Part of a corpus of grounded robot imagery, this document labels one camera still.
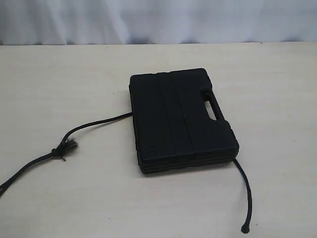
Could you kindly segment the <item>black plastic carrying case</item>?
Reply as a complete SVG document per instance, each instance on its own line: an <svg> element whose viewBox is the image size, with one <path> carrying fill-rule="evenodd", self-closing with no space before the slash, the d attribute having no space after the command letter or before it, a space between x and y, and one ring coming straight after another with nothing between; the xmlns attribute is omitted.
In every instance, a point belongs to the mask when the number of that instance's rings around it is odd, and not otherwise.
<svg viewBox="0 0 317 238"><path fill-rule="evenodd" d="M239 151L203 68L137 74L129 92L144 174L228 163Z"/></svg>

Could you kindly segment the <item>white backdrop curtain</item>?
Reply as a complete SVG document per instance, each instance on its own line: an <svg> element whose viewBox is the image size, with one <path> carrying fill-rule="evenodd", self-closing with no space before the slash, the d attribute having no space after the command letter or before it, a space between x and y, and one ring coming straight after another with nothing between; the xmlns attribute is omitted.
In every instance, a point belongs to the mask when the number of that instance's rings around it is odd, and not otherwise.
<svg viewBox="0 0 317 238"><path fill-rule="evenodd" d="M3 45L316 41L314 0L3 0Z"/></svg>

